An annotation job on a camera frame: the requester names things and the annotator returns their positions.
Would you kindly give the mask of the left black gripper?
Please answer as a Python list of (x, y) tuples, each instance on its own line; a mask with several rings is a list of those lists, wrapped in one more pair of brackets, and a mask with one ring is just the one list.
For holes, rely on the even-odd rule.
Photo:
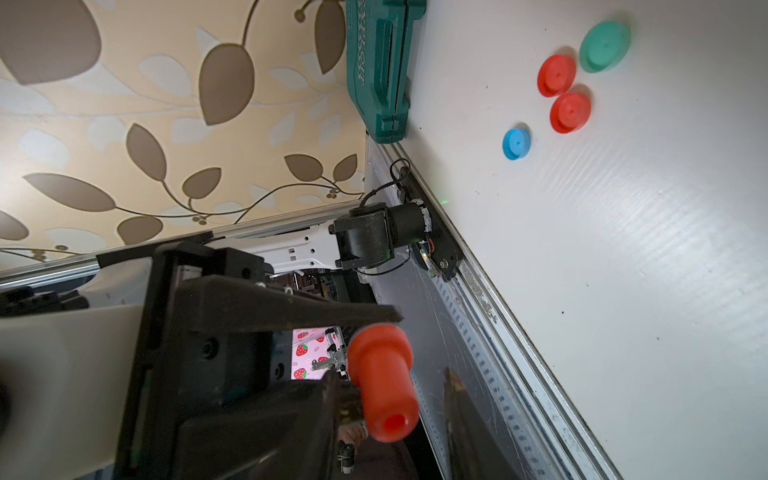
[[(151, 258), (122, 425), (117, 479), (170, 477), (178, 429), (194, 417), (293, 380), (276, 337), (299, 328), (399, 323), (391, 305), (345, 303), (270, 282), (261, 257), (181, 241)], [(360, 416), (360, 393), (341, 379), (330, 475), (339, 475), (338, 429)]]

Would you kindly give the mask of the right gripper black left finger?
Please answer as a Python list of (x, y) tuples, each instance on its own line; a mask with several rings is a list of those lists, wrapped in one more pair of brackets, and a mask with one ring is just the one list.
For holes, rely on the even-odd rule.
[(247, 479), (264, 464), (279, 479), (330, 475), (341, 378), (289, 381), (184, 421), (172, 479)]

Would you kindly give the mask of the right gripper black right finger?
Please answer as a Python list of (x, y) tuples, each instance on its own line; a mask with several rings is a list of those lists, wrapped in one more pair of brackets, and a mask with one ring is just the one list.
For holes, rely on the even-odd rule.
[(521, 479), (450, 368), (444, 371), (443, 403), (453, 479)]

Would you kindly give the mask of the red stamp front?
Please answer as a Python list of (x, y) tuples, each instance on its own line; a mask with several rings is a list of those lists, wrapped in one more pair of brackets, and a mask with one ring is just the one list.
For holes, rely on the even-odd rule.
[(418, 423), (413, 364), (410, 342), (394, 324), (365, 327), (351, 340), (347, 350), (350, 381), (360, 390), (369, 435), (379, 442), (401, 441)]

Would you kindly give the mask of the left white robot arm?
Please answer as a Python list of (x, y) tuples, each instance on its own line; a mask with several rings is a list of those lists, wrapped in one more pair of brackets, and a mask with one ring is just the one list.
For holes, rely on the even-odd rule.
[(2, 477), (331, 479), (354, 458), (342, 425), (403, 440), (420, 406), (398, 310), (272, 277), (378, 266), (430, 227), (378, 203), (283, 240), (132, 248), (63, 295), (4, 291)]

